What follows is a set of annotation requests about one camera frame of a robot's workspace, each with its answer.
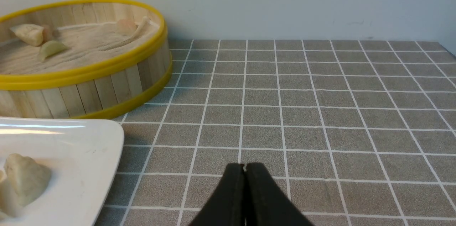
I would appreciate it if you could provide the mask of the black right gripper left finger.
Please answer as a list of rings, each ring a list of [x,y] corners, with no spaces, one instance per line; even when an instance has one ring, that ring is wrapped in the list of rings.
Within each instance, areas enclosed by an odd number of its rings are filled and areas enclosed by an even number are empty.
[[[215,190],[189,225],[243,226],[244,187],[244,165],[227,164]]]

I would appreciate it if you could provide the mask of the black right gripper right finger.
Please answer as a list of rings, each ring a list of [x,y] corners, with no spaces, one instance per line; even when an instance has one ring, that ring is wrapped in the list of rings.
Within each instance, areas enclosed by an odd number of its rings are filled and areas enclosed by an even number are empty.
[[[248,163],[245,175],[246,226],[313,226],[278,187],[264,164]]]

